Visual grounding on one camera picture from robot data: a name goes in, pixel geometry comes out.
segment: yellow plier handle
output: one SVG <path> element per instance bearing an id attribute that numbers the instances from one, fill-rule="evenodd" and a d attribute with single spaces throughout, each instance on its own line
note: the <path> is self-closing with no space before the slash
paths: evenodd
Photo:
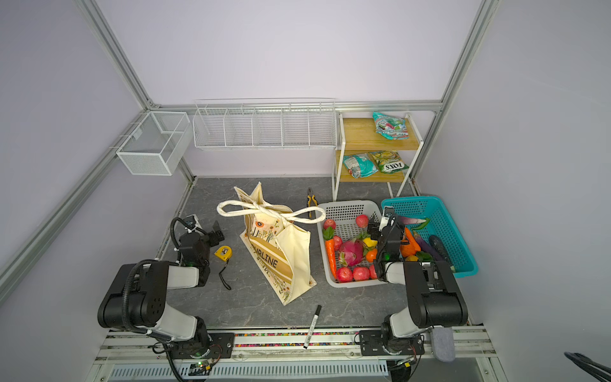
<path id="1" fill-rule="evenodd" d="M 307 189 L 307 206 L 311 207 L 312 204 L 314 203 L 314 206 L 318 205 L 318 202 L 316 201 L 316 196 L 314 195 L 314 193 L 312 192 L 311 188 Z M 312 218 L 312 211 L 308 212 L 308 217 L 311 219 Z"/>

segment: whiteboard marker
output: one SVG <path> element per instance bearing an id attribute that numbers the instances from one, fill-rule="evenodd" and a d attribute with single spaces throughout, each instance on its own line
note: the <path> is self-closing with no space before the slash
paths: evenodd
<path id="1" fill-rule="evenodd" d="M 308 345 L 310 345 L 312 334 L 314 334 L 314 326 L 316 326 L 316 321 L 318 321 L 318 316 L 320 315 L 320 309 L 322 309 L 321 305 L 316 307 L 316 313 L 314 313 L 314 318 L 312 319 L 310 330 L 308 331 L 307 336 L 305 337 L 304 349 L 307 349 Z"/>

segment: carrot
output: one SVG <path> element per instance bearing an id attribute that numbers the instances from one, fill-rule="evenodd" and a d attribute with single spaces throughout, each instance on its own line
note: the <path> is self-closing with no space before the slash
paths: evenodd
<path id="1" fill-rule="evenodd" d="M 333 277 L 337 279 L 337 266 L 335 265 L 335 240 L 333 240 L 334 235 L 335 230 L 333 227 L 328 227 L 323 231 L 324 250 L 327 252 L 329 268 L 331 268 L 331 274 L 333 274 Z"/>
<path id="2" fill-rule="evenodd" d="M 418 245 L 418 243 L 416 243 L 416 240 L 414 239 L 412 233 L 407 227 L 405 228 L 405 240 L 407 240 L 408 243 L 401 244 L 401 246 L 399 247 L 399 250 L 401 251 L 401 255 L 403 257 L 414 256 L 416 255 L 416 252 L 421 250 L 420 246 Z"/>

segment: bag handle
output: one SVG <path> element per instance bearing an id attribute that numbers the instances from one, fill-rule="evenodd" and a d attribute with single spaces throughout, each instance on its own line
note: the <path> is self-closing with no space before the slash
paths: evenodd
<path id="1" fill-rule="evenodd" d="M 244 207 L 245 209 L 237 210 L 237 211 L 224 211 L 223 207 L 225 207 L 226 205 L 239 205 L 240 207 Z M 286 221 L 296 221 L 296 222 L 308 223 L 308 224 L 321 222 L 326 218 L 326 215 L 327 215 L 324 212 L 324 210 L 320 207 L 307 207 L 307 208 L 303 208 L 296 212 L 280 213 L 274 210 L 268 210 L 267 208 L 261 205 L 258 205 L 256 203 L 244 203 L 244 202 L 240 202 L 239 200 L 226 200 L 224 202 L 221 202 L 219 203 L 218 206 L 216 206 L 216 211 L 221 216 L 243 216 L 243 215 L 251 215 L 255 213 L 266 213 L 267 215 L 273 216 L 276 219 L 281 219 L 282 222 L 284 223 L 286 223 Z M 296 215 L 301 215 L 302 213 L 309 212 L 309 211 L 320 211 L 321 215 L 316 219 L 305 219 L 305 218 L 296 218 L 295 217 Z"/>

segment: tape measure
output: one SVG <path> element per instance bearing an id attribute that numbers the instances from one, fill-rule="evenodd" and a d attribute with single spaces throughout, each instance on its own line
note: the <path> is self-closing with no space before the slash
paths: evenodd
<path id="1" fill-rule="evenodd" d="M 214 253 L 216 257 L 227 262 L 232 255 L 231 248 L 229 246 L 223 245 Z"/>

